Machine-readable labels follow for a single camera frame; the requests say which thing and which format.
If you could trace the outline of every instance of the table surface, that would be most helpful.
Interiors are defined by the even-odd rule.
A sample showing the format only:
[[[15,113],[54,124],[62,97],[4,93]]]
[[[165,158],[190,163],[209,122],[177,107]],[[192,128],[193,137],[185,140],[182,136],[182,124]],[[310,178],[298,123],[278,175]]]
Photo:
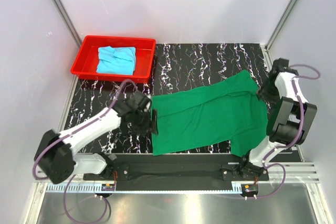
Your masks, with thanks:
[[[267,77],[266,62],[259,44],[158,44],[148,84],[137,84],[145,94],[160,95],[187,91],[223,81],[248,70],[258,85]],[[78,80],[65,128],[71,128],[107,107],[120,83]],[[128,85],[126,92],[132,92]],[[219,144],[182,153],[228,153],[227,139]],[[83,153],[152,153],[150,134],[132,134],[127,125],[92,141]]]

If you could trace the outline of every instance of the white wall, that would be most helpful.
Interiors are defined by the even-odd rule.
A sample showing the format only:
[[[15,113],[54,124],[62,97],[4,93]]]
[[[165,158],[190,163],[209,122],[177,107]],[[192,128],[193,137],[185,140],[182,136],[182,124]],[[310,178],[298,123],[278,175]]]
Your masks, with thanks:
[[[266,43],[289,0],[62,0],[78,33]]]
[[[318,107],[312,129],[302,145],[307,161],[313,161],[324,195],[336,220],[334,171],[336,154],[336,0],[299,0],[271,48],[273,59],[306,63],[321,71],[317,81],[300,80],[304,96]],[[299,73],[313,74],[308,71]]]
[[[51,0],[0,0],[0,216],[20,223],[43,133],[57,129],[76,47]]]

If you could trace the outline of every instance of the green shirt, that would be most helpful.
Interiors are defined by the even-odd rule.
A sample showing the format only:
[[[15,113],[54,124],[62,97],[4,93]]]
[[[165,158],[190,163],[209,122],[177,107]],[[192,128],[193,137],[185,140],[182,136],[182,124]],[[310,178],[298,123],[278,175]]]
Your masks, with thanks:
[[[175,94],[153,96],[158,135],[153,155],[231,140],[231,153],[245,155],[266,136],[267,109],[257,84],[244,70],[225,81]]]

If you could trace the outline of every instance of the purple cable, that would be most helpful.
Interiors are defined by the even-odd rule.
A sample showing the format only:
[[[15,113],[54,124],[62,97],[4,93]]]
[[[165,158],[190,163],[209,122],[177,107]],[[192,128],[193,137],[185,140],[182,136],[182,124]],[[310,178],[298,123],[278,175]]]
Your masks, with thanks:
[[[71,212],[72,210],[74,210],[75,208],[77,208],[80,204],[82,204],[83,202],[87,201],[88,199],[92,199],[92,198],[95,198],[94,195],[90,195],[82,200],[80,200],[79,202],[77,202],[73,207],[71,208],[67,208],[68,212]],[[53,201],[51,201],[51,210],[53,211],[54,215],[58,215],[58,216],[62,216],[62,215],[65,215],[65,212],[56,212],[55,210],[55,203]]]
[[[137,88],[137,85],[136,85],[132,80],[130,80],[130,79],[126,79],[126,80],[124,80],[124,81],[120,84],[119,89],[117,90],[117,93],[116,93],[116,95],[115,95],[115,99],[111,102],[110,106],[109,106],[108,109],[105,111],[105,113],[103,113],[99,118],[96,118],[96,119],[94,119],[93,121],[91,121],[91,122],[89,122],[89,123],[83,125],[82,127],[76,129],[76,130],[73,131],[72,133],[67,134],[67,135],[65,135],[65,136],[63,136],[63,137],[61,137],[61,138],[59,138],[58,140],[56,140],[56,141],[53,142],[52,144],[48,145],[48,147],[45,148],[45,149],[40,153],[40,155],[38,155],[38,157],[36,158],[36,160],[35,160],[35,162],[34,162],[34,165],[33,165],[33,172],[32,172],[33,177],[34,177],[35,179],[37,179],[37,180],[44,180],[44,179],[47,179],[47,178],[48,178],[48,177],[38,177],[38,176],[37,176],[37,173],[36,173],[37,165],[38,165],[38,163],[41,161],[42,157],[43,157],[43,156],[44,156],[44,155],[45,155],[51,148],[53,148],[56,144],[60,143],[60,142],[63,141],[64,139],[66,139],[66,138],[72,136],[73,134],[76,134],[77,132],[79,132],[79,131],[85,129],[86,127],[92,125],[94,122],[98,121],[100,118],[106,116],[107,113],[112,109],[112,107],[113,107],[113,106],[115,105],[115,103],[117,102],[117,99],[118,99],[118,97],[119,97],[119,95],[120,95],[120,93],[121,93],[121,90],[123,89],[123,87],[124,87],[124,86],[126,85],[126,83],[128,83],[128,82],[130,82],[131,84],[133,84],[133,86],[135,87],[135,89],[138,89],[138,88]],[[108,201],[107,201],[105,198],[103,198],[103,200],[104,200],[104,202],[105,202],[105,210],[104,210],[103,214],[101,215],[101,217],[100,217],[98,220],[96,220],[96,221],[93,221],[93,222],[80,222],[80,221],[75,220],[75,219],[70,215],[70,213],[69,213],[69,211],[68,211],[68,209],[67,209],[67,206],[66,206],[66,192],[67,192],[67,189],[68,189],[68,187],[69,187],[71,181],[74,179],[74,177],[75,177],[75,175],[73,175],[73,176],[70,178],[68,184],[67,184],[66,187],[65,187],[64,194],[63,194],[63,207],[64,207],[65,214],[67,215],[67,217],[68,217],[70,220],[72,220],[73,222],[78,223],[78,224],[95,224],[95,223],[98,223],[99,221],[101,221],[102,218],[104,218],[104,216],[105,216],[105,214],[106,214],[106,211],[107,211]]]
[[[105,216],[105,214],[106,214],[106,212],[107,212],[108,201],[107,201],[107,199],[105,199],[104,197],[101,197],[101,199],[103,199],[104,202],[105,202],[105,209],[104,209],[104,212],[103,212],[103,214],[99,217],[99,219],[97,219],[97,220],[95,220],[95,221],[92,221],[92,222],[81,222],[81,221],[75,220],[75,219],[70,215],[70,213],[69,213],[69,211],[68,211],[68,209],[67,209],[67,204],[66,204],[66,194],[67,194],[68,187],[69,187],[71,181],[74,179],[75,176],[76,176],[76,175],[73,175],[73,176],[69,179],[69,182],[68,182],[67,186],[66,186],[65,189],[64,189],[64,193],[63,193],[63,207],[64,207],[64,212],[65,212],[66,216],[67,216],[70,220],[72,220],[73,222],[78,223],[78,224],[95,224],[95,223],[98,223],[99,221],[102,220],[102,218],[104,218],[104,216]]]
[[[316,77],[310,77],[310,76],[296,76],[296,78],[303,78],[303,79],[309,79],[309,80],[317,80],[321,77],[321,73],[319,70],[317,70],[315,67],[312,67],[310,65],[306,65],[306,64],[295,64],[295,65],[292,65],[292,66],[289,66],[290,68],[293,68],[293,67],[305,67],[305,68],[309,68],[311,70],[313,70],[315,73],[317,73],[317,76]]]

